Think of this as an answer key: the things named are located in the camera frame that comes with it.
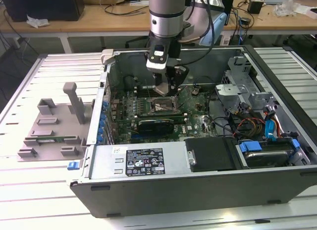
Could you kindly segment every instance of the side panel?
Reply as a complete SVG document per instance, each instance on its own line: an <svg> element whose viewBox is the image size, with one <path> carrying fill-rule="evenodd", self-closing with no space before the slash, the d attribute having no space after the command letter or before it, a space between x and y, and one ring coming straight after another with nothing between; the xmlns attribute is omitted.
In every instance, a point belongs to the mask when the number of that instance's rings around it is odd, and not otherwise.
<svg viewBox="0 0 317 230"><path fill-rule="evenodd" d="M287 203L317 183L317 168L105 184L72 184L96 218Z"/></svg>

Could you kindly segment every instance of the white plastic bag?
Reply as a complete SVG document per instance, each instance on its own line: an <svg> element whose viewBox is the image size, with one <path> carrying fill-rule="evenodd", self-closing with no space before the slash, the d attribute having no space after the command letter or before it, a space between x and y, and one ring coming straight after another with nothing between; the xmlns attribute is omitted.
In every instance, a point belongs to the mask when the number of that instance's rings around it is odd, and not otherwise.
<svg viewBox="0 0 317 230"><path fill-rule="evenodd" d="M294 0L284 1L283 4L277 4L273 8L273 13L277 17L288 16L288 15L296 15L294 10L300 6L299 3L295 3Z"/></svg>

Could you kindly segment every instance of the blue latch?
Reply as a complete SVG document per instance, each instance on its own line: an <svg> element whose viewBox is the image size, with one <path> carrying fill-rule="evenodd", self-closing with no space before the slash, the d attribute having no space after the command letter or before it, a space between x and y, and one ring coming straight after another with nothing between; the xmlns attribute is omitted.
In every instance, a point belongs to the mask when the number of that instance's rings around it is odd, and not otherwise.
<svg viewBox="0 0 317 230"><path fill-rule="evenodd" d="M242 152L262 151L262 147L257 141L243 142L239 145Z"/></svg>
<svg viewBox="0 0 317 230"><path fill-rule="evenodd" d="M99 126L104 127L104 126L105 126L105 122L102 121L102 120L100 120L100 121L99 121Z"/></svg>
<svg viewBox="0 0 317 230"><path fill-rule="evenodd" d="M276 138L274 137L274 129L275 129L275 123L269 119L265 122L265 136L266 138L271 138L273 141L276 141Z"/></svg>
<svg viewBox="0 0 317 230"><path fill-rule="evenodd" d="M98 128L98 135L101 135L104 133L104 130L102 127Z"/></svg>
<svg viewBox="0 0 317 230"><path fill-rule="evenodd" d="M296 139L292 140L292 144L295 147L295 150L298 150L301 147L301 145L299 144L299 142Z"/></svg>
<svg viewBox="0 0 317 230"><path fill-rule="evenodd" d="M107 118L107 116L106 116L106 115L104 115L104 114L101 114L101 115L100 115L100 119L101 119L101 120L103 120L103 121L104 121L106 118Z"/></svg>
<svg viewBox="0 0 317 230"><path fill-rule="evenodd" d="M67 166L69 171L79 170L79 162L70 162Z"/></svg>
<svg viewBox="0 0 317 230"><path fill-rule="evenodd" d="M103 139L104 139L104 138L103 138L102 136L98 136L98 137L97 137L97 141L99 141L99 142L102 142Z"/></svg>

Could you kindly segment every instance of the gray plastic part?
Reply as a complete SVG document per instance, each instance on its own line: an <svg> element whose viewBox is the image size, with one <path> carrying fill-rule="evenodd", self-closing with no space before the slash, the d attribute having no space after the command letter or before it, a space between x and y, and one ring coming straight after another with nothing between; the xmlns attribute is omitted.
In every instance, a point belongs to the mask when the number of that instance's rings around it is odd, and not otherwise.
<svg viewBox="0 0 317 230"><path fill-rule="evenodd" d="M90 120L92 116L92 107L91 104L85 104L85 124L79 124L76 115L72 115L69 111L68 105L56 105L55 108L51 108L53 115L42 115L39 113L37 119L35 120L31 131L28 134L27 140L24 140L24 148L34 148L38 153L36 157L18 155L19 162L32 162L32 161L58 161L58 160L73 160L73 156L63 156L60 152L61 147L68 146L66 142L70 141L72 144L69 146L76 147L78 151L77 159L84 157L86 151L86 140L88 136L88 130L90 126ZM57 118L58 124L56 125L38 125L40 119L45 118ZM48 136L47 141L43 140L43 137L38 137L39 142L36 141L36 137L31 136L33 131L47 131L52 130L54 132L53 136ZM63 142L54 141L55 137L65 137ZM76 137L76 141L67 140L67 137Z"/></svg>
<svg viewBox="0 0 317 230"><path fill-rule="evenodd" d="M53 115L51 108L56 108L52 99L41 99L38 109L42 115Z"/></svg>
<svg viewBox="0 0 317 230"><path fill-rule="evenodd" d="M79 97L79 98L78 98L78 101L79 101L79 104L80 104L80 106L81 106L81 109L84 110L84 109L85 109L85 106L84 106L83 100ZM75 114L75 110L74 110L73 106L72 106L72 105L68 105L68 108L69 108L70 113L71 113L72 115L74 115L74 114Z"/></svg>
<svg viewBox="0 0 317 230"><path fill-rule="evenodd" d="M33 130L30 136L32 137L54 136L54 132L53 130Z"/></svg>
<svg viewBox="0 0 317 230"><path fill-rule="evenodd" d="M32 146L39 146L40 145L36 139L28 139L28 140L25 139L23 142L28 147L30 147L30 146L31 147Z"/></svg>
<svg viewBox="0 0 317 230"><path fill-rule="evenodd" d="M58 118L41 118L37 121L38 125L56 125L58 124Z"/></svg>
<svg viewBox="0 0 317 230"><path fill-rule="evenodd" d="M70 102L73 106L74 112L77 116L80 124L85 123L84 105L81 100L78 99L76 94L77 85L74 82L66 82L63 87L63 91L68 95Z"/></svg>
<svg viewBox="0 0 317 230"><path fill-rule="evenodd" d="M37 155L37 152L34 150L34 148L21 148L18 152L18 155L22 158L35 158Z"/></svg>
<svg viewBox="0 0 317 230"><path fill-rule="evenodd" d="M79 151L76 149L76 147L61 147L60 152L63 156L78 156Z"/></svg>
<svg viewBox="0 0 317 230"><path fill-rule="evenodd" d="M67 145L76 145L81 143L79 136L76 136L75 138L65 138L64 141Z"/></svg>

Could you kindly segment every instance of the white sticker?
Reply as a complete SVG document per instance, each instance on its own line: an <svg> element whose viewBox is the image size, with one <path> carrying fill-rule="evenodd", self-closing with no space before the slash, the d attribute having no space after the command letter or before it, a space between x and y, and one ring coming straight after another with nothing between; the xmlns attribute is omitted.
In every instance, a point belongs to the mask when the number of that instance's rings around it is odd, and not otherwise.
<svg viewBox="0 0 317 230"><path fill-rule="evenodd" d="M161 51L154 51L154 55L155 56L158 56L158 57L161 57L164 55L164 52L161 52Z"/></svg>
<svg viewBox="0 0 317 230"><path fill-rule="evenodd" d="M125 154L128 150L128 147L113 147L112 154Z"/></svg>
<svg viewBox="0 0 317 230"><path fill-rule="evenodd" d="M37 140L38 143L47 143L47 142L55 142L55 140L49 139L49 140Z"/></svg>

